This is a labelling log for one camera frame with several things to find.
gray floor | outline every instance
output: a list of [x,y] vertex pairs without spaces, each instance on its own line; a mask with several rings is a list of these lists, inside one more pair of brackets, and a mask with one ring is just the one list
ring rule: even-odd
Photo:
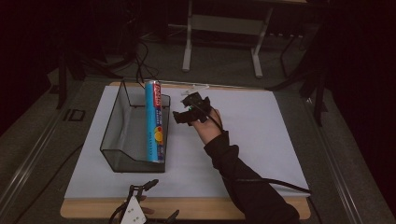
[[[263,43],[260,53],[264,72],[262,79],[254,77],[249,49],[213,48],[197,44],[192,48],[191,70],[183,73],[184,46],[178,44],[177,39],[167,43],[146,43],[149,49],[146,64],[159,70],[159,80],[263,89],[284,79],[278,58],[287,40],[281,37],[269,36]],[[299,49],[299,43],[296,41],[285,55],[288,71],[304,54]],[[140,48],[140,51],[143,55],[144,48]],[[135,69],[135,65],[131,65],[117,71],[117,74],[133,78]],[[7,215],[1,217],[0,221],[13,223],[46,186],[67,156],[84,142],[103,88],[111,81],[94,73],[90,73],[83,82],[69,81],[70,101],[63,110],[55,110],[57,95],[43,94],[0,138],[0,190],[15,195],[7,203],[9,206],[2,207],[2,214]],[[306,180],[313,190],[312,201],[323,223],[395,223],[331,93],[326,91],[324,102],[328,111],[322,113],[323,127],[319,128],[312,119],[312,104],[307,103],[297,92],[300,86],[297,83],[276,92],[276,99]],[[85,110],[84,120],[64,120],[67,109]],[[248,111],[241,116],[248,116]],[[43,151],[38,153],[38,162],[32,164],[34,169],[31,173],[26,173],[24,187],[6,191],[29,152],[40,148]],[[66,219],[60,216],[64,193],[77,159],[78,153],[64,165],[18,223],[107,223],[103,219]],[[4,199],[3,194],[2,206],[5,204]],[[302,223],[318,223],[317,214],[312,209],[311,212],[311,218]],[[179,220],[177,223],[201,221]]]

background desk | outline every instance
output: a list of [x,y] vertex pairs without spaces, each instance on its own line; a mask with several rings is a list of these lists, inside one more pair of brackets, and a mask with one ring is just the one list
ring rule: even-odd
[[[203,145],[194,133],[195,130],[187,125],[177,125],[172,118],[167,140],[167,171],[164,174],[115,174],[110,170],[99,148],[118,89],[105,89],[66,192],[62,215],[79,217],[81,212],[74,212],[85,211],[84,208],[87,208],[90,212],[82,213],[85,217],[108,217],[122,201],[120,198],[126,197],[129,185],[140,185],[158,178],[160,183],[147,193],[149,198],[142,203],[158,211],[153,217],[166,218],[173,213],[170,211],[177,209],[180,210],[179,218],[182,219],[243,217],[228,199],[218,172],[213,169],[210,159],[201,149]],[[171,110],[181,111],[183,108],[179,101],[184,98],[180,95],[184,90],[186,89],[163,87],[163,94],[169,94],[174,102]],[[271,92],[241,90],[207,90],[202,91],[202,94],[207,94],[213,105],[225,111],[222,114],[225,128],[230,131],[231,144],[243,148],[240,151],[243,161],[262,176],[307,189],[274,95]],[[241,111],[247,107],[254,107],[257,113],[236,119],[240,118]],[[305,199],[307,194],[280,186],[274,188],[297,208],[301,218],[309,218]]]

dark background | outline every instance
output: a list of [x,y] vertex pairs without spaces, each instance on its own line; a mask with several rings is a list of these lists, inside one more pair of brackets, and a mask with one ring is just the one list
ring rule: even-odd
[[[149,26],[158,26],[163,32],[165,21],[185,24],[187,1],[144,2],[142,21]],[[1,3],[0,134],[50,87],[47,73],[58,66],[61,37],[92,57],[103,55],[98,37],[101,28],[95,22],[91,3],[64,0]],[[326,87],[332,90],[395,215],[396,7],[390,1],[333,3],[340,9],[328,15],[309,55],[324,59],[328,66]],[[280,33],[290,33],[295,27],[286,8],[284,11],[283,15],[276,14],[269,27],[272,32],[278,29]]]

